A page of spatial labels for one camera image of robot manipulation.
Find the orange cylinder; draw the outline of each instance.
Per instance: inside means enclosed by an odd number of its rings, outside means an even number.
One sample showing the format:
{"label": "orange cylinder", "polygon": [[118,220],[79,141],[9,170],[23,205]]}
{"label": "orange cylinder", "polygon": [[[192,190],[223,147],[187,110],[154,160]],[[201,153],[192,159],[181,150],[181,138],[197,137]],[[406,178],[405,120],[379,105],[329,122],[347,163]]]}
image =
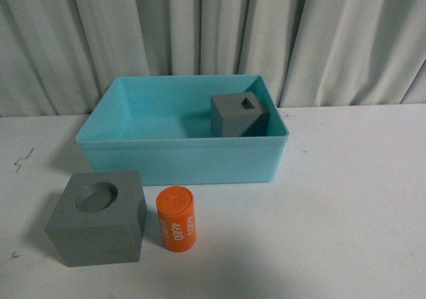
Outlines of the orange cylinder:
{"label": "orange cylinder", "polygon": [[194,196],[182,186],[164,189],[156,199],[164,245],[173,252],[188,250],[195,243]]}

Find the circular hole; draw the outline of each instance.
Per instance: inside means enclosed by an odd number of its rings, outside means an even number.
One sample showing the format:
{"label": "circular hole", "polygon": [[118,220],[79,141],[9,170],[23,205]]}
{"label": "circular hole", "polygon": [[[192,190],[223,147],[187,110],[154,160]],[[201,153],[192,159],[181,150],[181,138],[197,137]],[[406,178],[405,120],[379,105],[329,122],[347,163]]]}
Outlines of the circular hole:
{"label": "circular hole", "polygon": [[118,189],[109,182],[97,182],[81,189],[75,208],[83,212],[97,212],[109,207],[117,198]]}

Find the gray cube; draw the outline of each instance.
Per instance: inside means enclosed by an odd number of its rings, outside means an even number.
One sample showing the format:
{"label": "gray cube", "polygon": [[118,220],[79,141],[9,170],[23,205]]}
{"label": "gray cube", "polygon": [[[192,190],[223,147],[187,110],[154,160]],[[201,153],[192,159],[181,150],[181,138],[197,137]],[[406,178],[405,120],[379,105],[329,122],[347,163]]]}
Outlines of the gray cube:
{"label": "gray cube", "polygon": [[145,216],[138,171],[74,174],[45,232],[68,267],[137,262]]}
{"label": "gray cube", "polygon": [[215,137],[266,136],[270,113],[251,91],[212,96],[211,109]]}

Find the plastic bin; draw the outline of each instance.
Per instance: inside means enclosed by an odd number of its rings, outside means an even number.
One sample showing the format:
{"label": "plastic bin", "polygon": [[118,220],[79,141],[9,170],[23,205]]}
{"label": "plastic bin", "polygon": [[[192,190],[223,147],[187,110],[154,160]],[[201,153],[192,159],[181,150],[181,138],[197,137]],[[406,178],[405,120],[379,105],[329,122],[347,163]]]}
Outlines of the plastic bin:
{"label": "plastic bin", "polygon": [[[212,95],[252,91],[264,137],[215,138]],[[259,75],[117,78],[75,140],[98,172],[139,170],[143,185],[268,182],[289,132]]]}

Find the gray block with circular hole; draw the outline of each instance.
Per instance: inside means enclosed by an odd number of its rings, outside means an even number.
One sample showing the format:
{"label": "gray block with circular hole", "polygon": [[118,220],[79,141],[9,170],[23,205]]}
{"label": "gray block with circular hole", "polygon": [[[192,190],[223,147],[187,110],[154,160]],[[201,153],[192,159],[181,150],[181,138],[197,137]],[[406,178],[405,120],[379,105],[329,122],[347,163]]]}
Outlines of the gray block with circular hole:
{"label": "gray block with circular hole", "polygon": [[45,232],[68,267],[137,262],[145,215],[138,171],[74,174]]}
{"label": "gray block with circular hole", "polygon": [[211,109],[215,137],[266,136],[270,113],[251,91],[212,96]]}

